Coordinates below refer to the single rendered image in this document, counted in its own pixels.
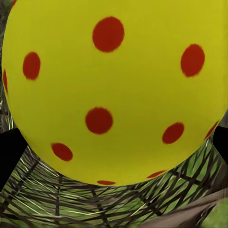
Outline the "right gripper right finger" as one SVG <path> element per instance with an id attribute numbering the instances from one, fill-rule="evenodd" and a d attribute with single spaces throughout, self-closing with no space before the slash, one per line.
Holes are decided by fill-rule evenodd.
<path id="1" fill-rule="evenodd" d="M 214 131 L 212 142 L 228 165 L 228 128 L 217 126 Z"/>

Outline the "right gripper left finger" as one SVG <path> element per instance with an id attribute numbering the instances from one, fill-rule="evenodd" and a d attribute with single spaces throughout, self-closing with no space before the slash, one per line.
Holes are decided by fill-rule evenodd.
<path id="1" fill-rule="evenodd" d="M 27 146 L 18 128 L 0 134 L 0 193 Z"/>

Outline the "wicker basket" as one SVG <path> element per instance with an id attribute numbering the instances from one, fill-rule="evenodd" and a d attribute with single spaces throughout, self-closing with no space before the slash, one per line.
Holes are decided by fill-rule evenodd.
<path id="1" fill-rule="evenodd" d="M 11 2 L 11 4 L 5 7 L 3 1 L 4 0 L 0 0 L 0 44 L 3 42 L 4 33 L 6 29 L 6 22 L 8 20 L 9 12 L 11 11 L 12 5 L 14 3 L 14 2 Z M 1 78 L 2 78 L 2 71 L 0 70 L 0 80 Z M 4 87 L 3 87 L 3 81 L 2 81 L 0 84 L 0 134 L 10 130 L 10 125 L 6 116 L 11 117 L 12 129 L 17 128 L 11 116 L 10 109 L 7 104 L 7 100 L 5 99 Z M 10 118 L 9 118 L 9 121 L 10 121 Z M 224 117 L 221 119 L 221 126 L 228 128 L 228 109 L 224 114 Z M 0 193 L 0 197 L 2 197 L 5 200 L 3 203 L 0 202 L 0 218 L 7 219 L 12 223 L 14 223 L 16 226 L 0 220 L 0 228 L 22 228 L 19 224 L 15 223 L 13 219 L 22 220 L 24 223 L 30 226 L 30 228 L 38 228 L 38 226 L 34 225 L 32 222 L 42 224 L 45 227 L 46 225 L 49 225 L 49 226 L 53 226 L 53 228 L 79 228 L 76 226 L 70 226 L 68 224 L 61 224 L 59 223 L 59 221 L 69 222 L 70 224 L 86 225 L 86 227 L 82 227 L 82 228 L 127 228 L 130 224 L 135 224 L 138 222 L 140 222 L 140 224 L 138 224 L 136 227 L 133 227 L 133 228 L 200 228 L 204 219 L 209 215 L 209 213 L 214 208 L 216 208 L 222 200 L 224 200 L 225 198 L 228 198 L 228 165 L 226 164 L 226 162 L 224 161 L 224 159 L 219 153 L 214 159 L 215 146 L 213 144 L 212 144 L 211 150 L 205 157 L 208 142 L 212 142 L 212 141 L 213 141 L 213 137 L 212 138 L 209 137 L 207 139 L 206 144 L 204 145 L 205 150 L 203 154 L 202 163 L 199 166 L 193 178 L 192 178 L 192 174 L 191 174 L 191 177 L 187 177 L 186 172 L 187 172 L 189 161 L 194 154 L 186 160 L 180 172 L 177 172 L 177 170 L 181 165 L 175 167 L 175 169 L 172 169 L 164 173 L 161 178 L 159 178 L 158 180 L 156 179 L 149 186 L 142 189 L 141 192 L 138 192 L 138 190 L 146 186 L 146 184 L 152 181 L 153 179 L 143 183 L 141 182 L 139 184 L 127 185 L 127 187 L 124 190 L 120 190 L 117 192 L 112 191 L 108 193 L 108 194 L 114 194 L 114 195 L 108 196 L 108 194 L 104 194 L 104 196 L 102 197 L 99 197 L 99 196 L 101 196 L 105 191 L 110 190 L 112 186 L 109 186 L 107 189 L 105 189 L 102 193 L 100 193 L 97 196 L 96 192 L 101 191 L 100 189 L 105 188 L 107 186 L 98 186 L 93 184 L 82 183 L 76 180 L 63 179 L 64 177 L 63 174 L 48 166 L 28 145 L 22 157 L 19 160 L 19 162 L 25 166 L 26 169 L 24 170 L 27 173 L 23 171 L 23 167 L 18 162 L 18 165 L 16 165 L 14 170 L 16 170 L 16 172 L 18 173 L 20 180 L 17 180 L 11 173 L 10 178 L 8 179 L 8 182 L 6 183 L 6 186 L 8 186 L 12 190 L 11 193 L 5 188 L 5 186 Z M 193 166 L 193 171 L 197 161 L 197 157 L 199 157 L 199 155 L 197 152 L 194 166 Z M 199 181 L 197 180 L 197 177 L 200 175 L 201 169 L 205 165 L 205 162 L 208 159 L 208 157 L 209 157 L 209 162 L 208 162 L 206 174 L 202 179 L 202 181 Z M 221 160 L 223 160 L 223 163 L 221 164 L 221 167 L 220 167 Z M 210 178 L 211 170 L 217 161 L 218 161 L 217 169 L 213 174 L 213 176 Z M 33 176 L 31 175 L 31 173 L 37 176 L 40 180 L 36 178 L 33 179 L 32 178 Z M 162 180 L 168 173 L 171 174 L 170 178 L 159 187 Z M 165 188 L 167 183 L 170 182 L 174 177 L 176 178 L 173 181 L 173 183 L 170 186 Z M 51 178 L 56 179 L 58 183 L 54 182 Z M 184 179 L 185 182 L 173 190 L 175 184 L 181 179 Z M 26 180 L 33 183 L 40 190 L 34 189 L 28 183 L 27 184 L 31 188 L 28 188 L 27 186 L 25 186 L 24 183 L 26 182 Z M 42 189 L 32 181 L 36 181 L 38 184 L 42 185 L 50 192 L 47 192 L 46 190 Z M 156 182 L 157 184 L 155 188 L 152 190 L 152 193 L 148 195 L 149 198 L 146 199 L 147 198 L 146 195 L 148 194 L 149 190 Z M 168 201 L 163 206 L 161 206 L 162 203 L 167 198 L 170 198 L 171 196 L 176 194 L 176 192 L 178 192 L 187 182 L 189 182 L 187 188 L 185 188 L 178 195 L 176 195 L 170 201 Z M 198 189 L 190 197 L 183 200 L 187 195 L 188 191 L 191 188 L 193 188 L 195 185 L 198 186 Z M 155 191 L 161 187 L 162 189 L 160 190 L 160 192 L 155 197 L 152 198 Z M 36 193 L 27 192 L 23 188 L 31 190 L 32 192 L 36 191 L 39 195 Z M 89 191 L 93 197 L 70 195 L 70 194 L 64 195 L 60 193 L 61 191 L 68 191 L 68 190 L 75 190 L 75 189 L 82 190 L 82 191 Z M 130 192 L 126 194 L 128 190 Z M 159 199 L 159 196 L 165 190 L 167 190 L 167 193 L 165 194 L 164 197 Z M 42 193 L 46 193 L 48 197 L 46 197 Z M 26 200 L 28 199 L 36 200 L 39 204 L 41 204 L 43 207 L 49 210 L 49 212 L 45 211 L 37 204 L 28 200 L 31 202 L 31 204 L 34 204 L 36 207 L 40 208 L 42 211 L 47 213 L 47 215 L 41 215 L 38 212 L 34 211 L 35 209 L 30 208 L 29 205 L 26 205 L 25 204 L 26 201 L 18 199 L 15 196 L 25 198 Z M 66 198 L 68 200 L 60 200 L 59 198 Z M 114 213 L 120 208 L 123 208 L 125 205 L 130 203 L 135 198 L 139 198 L 140 199 L 139 202 L 142 201 L 144 204 L 141 205 L 136 210 L 130 211 L 131 209 L 130 208 L 128 211 L 125 211 L 125 212 Z M 182 205 L 184 202 L 186 202 L 189 198 L 191 198 L 189 202 L 186 205 L 179 208 L 179 206 Z M 180 199 L 180 200 L 178 201 L 178 204 L 175 206 L 175 208 L 169 213 L 164 214 L 169 204 L 173 203 L 177 199 Z M 27 207 L 23 205 L 17 205 L 13 203 L 12 200 L 19 200 Z M 78 202 L 76 203 L 69 202 L 71 200 L 77 200 Z M 125 203 L 121 203 L 124 200 L 128 200 L 128 201 Z M 50 207 L 45 206 L 41 201 L 51 204 L 54 207 L 55 211 L 53 211 Z M 112 209 L 113 207 L 120 204 L 121 206 L 119 208 L 115 208 L 115 210 L 112 213 L 105 214 L 107 211 L 113 210 Z M 22 213 L 12 211 L 11 209 L 8 208 L 9 205 L 13 205 L 15 208 L 22 211 Z M 142 209 L 145 205 L 147 205 L 147 207 Z M 82 208 L 82 206 L 90 207 L 92 209 L 85 209 L 85 208 Z M 135 205 L 133 205 L 133 207 L 134 206 Z M 27 213 L 21 207 L 32 209 L 37 214 Z M 64 217 L 70 214 L 81 213 L 81 212 L 60 214 L 59 211 L 64 210 L 64 209 L 60 209 L 60 207 L 67 207 L 67 208 L 81 210 L 83 212 L 90 212 L 91 214 L 86 214 L 86 215 L 92 215 L 95 217 L 87 218 L 87 219 L 80 218 L 82 220 L 76 220 L 78 219 L 76 217 L 72 217 L 72 218 L 68 218 L 70 216 Z M 165 208 L 165 210 L 161 213 L 160 210 L 162 208 Z M 99 212 L 92 211 L 94 209 L 99 209 Z M 135 213 L 140 211 L 142 212 L 139 213 L 138 215 L 133 216 Z M 12 215 L 5 214 L 4 212 L 10 212 L 12 213 Z M 135 222 L 140 217 L 143 217 L 151 212 L 152 214 L 149 215 L 146 219 Z M 50 213 L 52 213 L 54 216 L 51 215 Z M 107 218 L 121 216 L 122 214 L 127 214 L 127 213 L 130 213 L 130 214 L 125 218 L 113 219 L 111 221 L 107 220 Z M 19 214 L 28 215 L 28 217 L 20 216 Z M 85 214 L 85 213 L 81 213 L 81 214 Z M 156 216 L 151 218 L 154 214 L 156 214 Z M 42 220 L 34 217 L 44 218 L 46 220 Z M 73 218 L 76 218 L 76 219 L 73 219 Z M 103 219 L 103 222 L 95 221 L 96 219 Z M 90 223 L 86 223 L 86 221 L 93 221 L 99 224 L 90 224 Z M 120 226 L 120 224 L 122 224 L 124 221 L 128 221 L 128 223 L 126 225 Z M 112 223 L 116 223 L 116 224 L 111 227 L 110 224 Z"/>

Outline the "easter egg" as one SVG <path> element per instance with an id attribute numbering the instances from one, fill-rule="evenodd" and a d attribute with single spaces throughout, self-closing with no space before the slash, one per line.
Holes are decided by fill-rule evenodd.
<path id="1" fill-rule="evenodd" d="M 228 109 L 228 0 L 14 0 L 0 69 L 48 166 L 143 183 L 196 152 Z"/>

